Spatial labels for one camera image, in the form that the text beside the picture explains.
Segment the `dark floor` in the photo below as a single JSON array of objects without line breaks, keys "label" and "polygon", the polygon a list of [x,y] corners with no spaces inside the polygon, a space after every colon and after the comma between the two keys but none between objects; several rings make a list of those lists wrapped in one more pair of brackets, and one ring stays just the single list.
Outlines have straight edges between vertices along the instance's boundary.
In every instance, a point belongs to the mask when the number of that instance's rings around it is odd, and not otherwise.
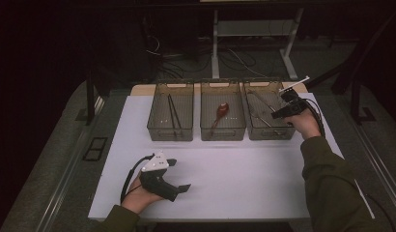
[{"label": "dark floor", "polygon": [[[284,44],[285,41],[281,40],[248,41],[240,43],[239,46],[233,43],[225,44],[220,50],[221,77],[253,77],[258,76],[254,73],[256,72],[289,80],[277,50]],[[315,78],[327,72],[342,63],[354,48],[353,43],[335,44],[332,48],[327,45],[327,39],[296,41],[291,59],[300,78],[306,75]],[[202,55],[195,59],[185,59],[176,53],[169,54],[171,56],[166,59],[161,67],[162,72],[157,77],[211,78],[211,63],[208,63],[211,55],[208,49],[204,46]],[[228,49],[234,50],[254,72],[246,69]],[[363,88],[361,106],[368,107],[376,121],[356,126],[349,114],[350,91],[341,96],[333,95],[330,91],[335,78],[336,76],[309,91],[315,94],[343,156],[355,171],[360,187],[385,208],[396,227],[396,207],[373,168],[367,156],[366,145],[358,133],[363,130],[368,135],[396,183],[396,124],[371,91]],[[97,224],[96,221],[87,219],[87,215],[128,93],[129,90],[112,91],[110,97],[105,99],[96,121],[92,126],[86,127],[85,122],[76,120],[79,112],[86,107],[84,84],[78,86],[2,231],[20,231],[20,228],[24,228],[24,231],[34,231],[38,226],[40,231],[86,231]],[[107,146],[101,160],[88,162],[78,159],[77,157],[82,157],[93,137],[107,137]],[[65,180],[62,177],[66,176],[66,184],[60,185],[60,181]],[[372,200],[368,200],[368,203],[376,221],[384,228],[383,231],[391,231],[390,222],[381,208]],[[49,204],[55,206],[56,212],[53,217],[43,219],[43,216],[48,216],[45,209]],[[203,226],[200,227],[200,231],[311,231],[308,219],[277,225],[250,223],[200,226]],[[273,226],[277,226],[277,229],[267,230]],[[198,230],[194,224],[159,224],[155,231]]]}]

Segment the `green sleeve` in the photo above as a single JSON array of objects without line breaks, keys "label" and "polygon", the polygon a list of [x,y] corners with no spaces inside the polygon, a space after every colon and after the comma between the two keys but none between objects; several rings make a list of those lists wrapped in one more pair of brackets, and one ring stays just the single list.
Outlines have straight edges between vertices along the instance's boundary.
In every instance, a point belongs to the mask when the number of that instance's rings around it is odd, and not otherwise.
[{"label": "green sleeve", "polygon": [[131,232],[140,216],[136,213],[115,205],[105,221],[90,230],[91,232]]},{"label": "green sleeve", "polygon": [[380,231],[372,220],[347,163],[335,155],[323,137],[305,140],[306,204],[316,232]]}]

